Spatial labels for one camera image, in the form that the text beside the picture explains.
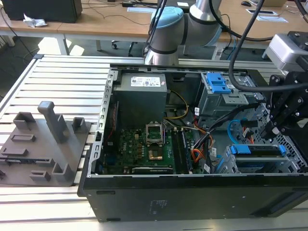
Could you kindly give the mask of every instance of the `yellow wire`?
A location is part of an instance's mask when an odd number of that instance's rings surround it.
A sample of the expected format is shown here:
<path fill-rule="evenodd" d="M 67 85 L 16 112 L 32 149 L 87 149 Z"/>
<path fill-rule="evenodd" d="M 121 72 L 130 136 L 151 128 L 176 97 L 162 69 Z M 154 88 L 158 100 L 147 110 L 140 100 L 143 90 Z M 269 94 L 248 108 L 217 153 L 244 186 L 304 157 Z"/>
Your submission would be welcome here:
<path fill-rule="evenodd" d="M 177 96 L 179 96 L 182 100 L 183 100 L 183 102 L 185 103 L 185 105 L 186 105 L 186 110 L 185 110 L 185 113 L 183 114 L 183 115 L 180 115 L 180 116 L 167 116 L 167 117 L 164 117 L 164 119 L 182 119 L 183 117 L 185 117 L 186 115 L 187 115 L 187 113 L 188 113 L 188 104 L 186 103 L 186 101 L 184 100 L 184 98 L 180 95 L 180 94 L 178 94 L 176 91 L 174 91 L 174 90 L 170 90 L 171 92 L 173 92 L 173 93 L 175 93 Z"/>

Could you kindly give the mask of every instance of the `power supply label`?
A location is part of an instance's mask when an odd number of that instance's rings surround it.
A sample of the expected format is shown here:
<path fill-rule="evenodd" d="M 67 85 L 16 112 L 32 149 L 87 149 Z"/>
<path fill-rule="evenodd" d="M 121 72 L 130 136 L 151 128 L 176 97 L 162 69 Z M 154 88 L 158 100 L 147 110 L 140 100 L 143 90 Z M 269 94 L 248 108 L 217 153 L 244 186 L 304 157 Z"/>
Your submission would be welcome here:
<path fill-rule="evenodd" d="M 130 81 L 132 87 L 160 87 L 159 77 L 132 77 Z"/>

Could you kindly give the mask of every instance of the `gray plastic holder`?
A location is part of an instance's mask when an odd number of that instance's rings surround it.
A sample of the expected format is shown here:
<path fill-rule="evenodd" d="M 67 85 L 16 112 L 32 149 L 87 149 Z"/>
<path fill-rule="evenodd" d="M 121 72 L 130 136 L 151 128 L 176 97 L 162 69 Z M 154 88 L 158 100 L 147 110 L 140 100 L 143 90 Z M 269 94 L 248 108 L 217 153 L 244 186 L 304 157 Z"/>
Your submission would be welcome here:
<path fill-rule="evenodd" d="M 17 114 L 16 128 L 0 149 L 0 184 L 73 184 L 91 124 L 82 117 L 65 121 L 53 108 L 53 102 L 39 104 L 45 119 Z"/>

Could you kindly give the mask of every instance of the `green circuit board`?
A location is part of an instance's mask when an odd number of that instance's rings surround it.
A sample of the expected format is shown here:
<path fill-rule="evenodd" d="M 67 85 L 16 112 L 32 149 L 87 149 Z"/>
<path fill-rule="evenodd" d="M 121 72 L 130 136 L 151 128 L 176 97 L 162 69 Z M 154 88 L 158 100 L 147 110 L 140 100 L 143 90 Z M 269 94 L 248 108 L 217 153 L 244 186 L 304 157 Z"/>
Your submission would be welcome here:
<path fill-rule="evenodd" d="M 120 132 L 118 150 L 114 164 L 108 166 L 108 174 L 123 174 L 125 167 L 171 167 L 175 173 L 174 156 L 172 149 L 171 130 L 165 129 L 163 132 L 163 145 L 147 145 L 146 130 L 144 129 L 123 129 Z M 193 133 L 185 131 L 187 146 L 193 144 Z M 159 139 L 160 130 L 150 130 L 149 138 Z M 151 150 L 159 150 L 158 157 L 151 157 Z"/>

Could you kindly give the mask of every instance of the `motherboard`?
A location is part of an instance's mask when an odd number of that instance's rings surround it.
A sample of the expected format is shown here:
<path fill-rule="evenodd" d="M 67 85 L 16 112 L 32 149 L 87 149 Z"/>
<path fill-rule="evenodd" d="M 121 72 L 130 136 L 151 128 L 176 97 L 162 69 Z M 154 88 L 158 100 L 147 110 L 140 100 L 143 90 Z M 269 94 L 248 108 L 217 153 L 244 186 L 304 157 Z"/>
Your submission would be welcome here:
<path fill-rule="evenodd" d="M 191 130 L 162 130 L 162 143 L 147 142 L 159 139 L 159 130 L 122 129 L 115 154 L 106 154 L 102 168 L 108 174 L 177 174 L 191 168 L 190 150 L 194 144 Z"/>

